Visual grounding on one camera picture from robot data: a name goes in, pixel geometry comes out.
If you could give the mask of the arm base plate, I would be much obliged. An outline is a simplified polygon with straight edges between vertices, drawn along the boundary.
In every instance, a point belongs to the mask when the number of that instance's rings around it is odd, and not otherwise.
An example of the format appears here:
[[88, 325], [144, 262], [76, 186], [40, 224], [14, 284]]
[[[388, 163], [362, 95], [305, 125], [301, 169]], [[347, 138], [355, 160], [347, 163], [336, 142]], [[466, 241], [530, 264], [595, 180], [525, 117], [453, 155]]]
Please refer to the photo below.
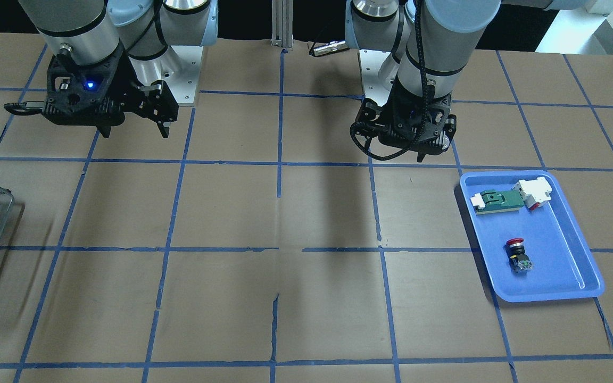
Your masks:
[[143, 85], [151, 85], [156, 80], [166, 81], [179, 106], [193, 107], [204, 51], [202, 46], [171, 46], [155, 59], [130, 58], [130, 61]]
[[379, 106], [384, 106], [396, 78], [399, 64], [392, 53], [384, 51], [360, 50], [359, 59], [365, 98], [371, 99]]

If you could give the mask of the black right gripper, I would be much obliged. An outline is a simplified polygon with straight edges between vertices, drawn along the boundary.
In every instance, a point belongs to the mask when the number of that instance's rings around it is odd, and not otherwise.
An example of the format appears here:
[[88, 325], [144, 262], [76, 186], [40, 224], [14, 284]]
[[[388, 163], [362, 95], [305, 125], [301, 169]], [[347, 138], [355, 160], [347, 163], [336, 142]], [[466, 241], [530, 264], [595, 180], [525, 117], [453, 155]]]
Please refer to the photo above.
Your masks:
[[63, 43], [48, 66], [48, 94], [41, 114], [61, 126], [95, 126], [109, 138], [132, 112], [156, 123], [162, 138], [178, 119], [179, 104], [165, 80], [143, 86], [121, 42], [98, 63], [80, 65]]

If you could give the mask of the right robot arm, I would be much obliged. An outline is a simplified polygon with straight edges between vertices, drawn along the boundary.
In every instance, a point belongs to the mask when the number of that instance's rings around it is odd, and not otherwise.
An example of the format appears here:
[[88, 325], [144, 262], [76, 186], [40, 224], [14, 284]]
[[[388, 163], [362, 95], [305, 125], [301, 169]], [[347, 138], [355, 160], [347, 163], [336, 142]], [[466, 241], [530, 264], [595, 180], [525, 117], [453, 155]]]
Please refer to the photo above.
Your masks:
[[4, 108], [108, 138], [131, 113], [163, 138], [194, 104], [203, 48], [218, 36], [217, 1], [22, 1], [53, 58], [41, 102]]

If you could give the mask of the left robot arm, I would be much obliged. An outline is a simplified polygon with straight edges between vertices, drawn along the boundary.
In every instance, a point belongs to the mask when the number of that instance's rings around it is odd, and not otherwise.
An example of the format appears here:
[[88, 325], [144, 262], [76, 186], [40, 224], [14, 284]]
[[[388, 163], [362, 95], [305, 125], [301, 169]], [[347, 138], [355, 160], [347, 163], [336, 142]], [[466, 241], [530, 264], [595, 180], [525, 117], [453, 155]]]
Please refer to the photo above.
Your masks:
[[366, 156], [418, 162], [448, 150], [452, 92], [499, 1], [348, 1], [345, 41], [359, 51], [364, 99], [350, 136]]

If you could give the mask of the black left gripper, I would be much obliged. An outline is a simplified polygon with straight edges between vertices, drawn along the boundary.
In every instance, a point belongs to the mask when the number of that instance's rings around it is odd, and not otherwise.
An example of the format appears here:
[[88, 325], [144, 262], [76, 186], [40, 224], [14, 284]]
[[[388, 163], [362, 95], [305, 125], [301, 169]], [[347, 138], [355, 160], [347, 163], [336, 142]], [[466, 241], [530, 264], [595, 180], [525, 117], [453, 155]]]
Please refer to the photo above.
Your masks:
[[361, 151], [369, 151], [374, 138], [382, 145], [399, 148], [402, 153], [418, 153], [417, 162], [427, 155], [448, 150], [457, 132], [457, 117], [451, 112], [452, 94], [435, 98], [435, 87], [428, 86], [425, 98], [394, 85], [387, 103], [379, 106], [363, 100], [350, 126], [351, 140]]

